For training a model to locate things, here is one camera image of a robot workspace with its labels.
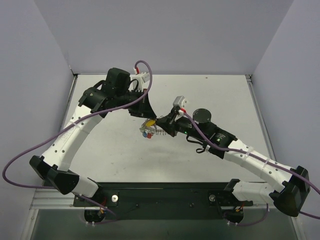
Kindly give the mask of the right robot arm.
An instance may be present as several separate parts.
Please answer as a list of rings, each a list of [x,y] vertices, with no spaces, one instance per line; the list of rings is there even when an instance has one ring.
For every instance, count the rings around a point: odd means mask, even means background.
[[[302,166],[280,164],[244,144],[233,134],[211,122],[209,110],[199,108],[192,116],[178,107],[156,120],[156,125],[175,137],[186,134],[203,149],[259,177],[262,182],[233,180],[229,191],[238,201],[273,204],[280,212],[297,217],[310,192],[309,172]]]

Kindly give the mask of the yellow tag key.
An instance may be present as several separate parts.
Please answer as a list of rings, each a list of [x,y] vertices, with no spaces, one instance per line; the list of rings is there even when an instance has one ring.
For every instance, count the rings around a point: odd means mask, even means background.
[[[154,126],[155,124],[156,124],[156,121],[153,120],[153,119],[150,119],[150,120],[148,120],[148,121],[145,123],[145,126],[146,126],[146,127],[152,127],[152,126]]]

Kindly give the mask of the metal disc keyring holder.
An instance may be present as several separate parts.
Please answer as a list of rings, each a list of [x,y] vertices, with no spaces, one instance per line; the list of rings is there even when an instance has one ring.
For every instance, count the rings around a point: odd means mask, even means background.
[[[142,123],[141,127],[139,128],[139,131],[141,132],[142,135],[143,135],[143,133],[151,134],[152,137],[153,136],[165,136],[165,135],[167,135],[167,133],[163,129],[157,127],[156,122],[155,122],[155,125],[153,125],[151,127],[147,127],[146,126],[146,122],[149,121],[149,120],[152,120],[152,119],[146,119]]]

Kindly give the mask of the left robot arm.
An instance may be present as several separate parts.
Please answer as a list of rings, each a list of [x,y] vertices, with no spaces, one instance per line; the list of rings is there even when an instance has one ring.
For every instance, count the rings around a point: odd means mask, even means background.
[[[136,70],[131,75],[125,70],[111,68],[104,80],[83,92],[65,131],[41,156],[31,158],[29,164],[33,170],[61,194],[83,195],[90,205],[100,204],[103,194],[99,185],[72,172],[72,160],[94,127],[114,109],[127,109],[139,118],[156,117],[143,88],[150,79],[148,72]]]

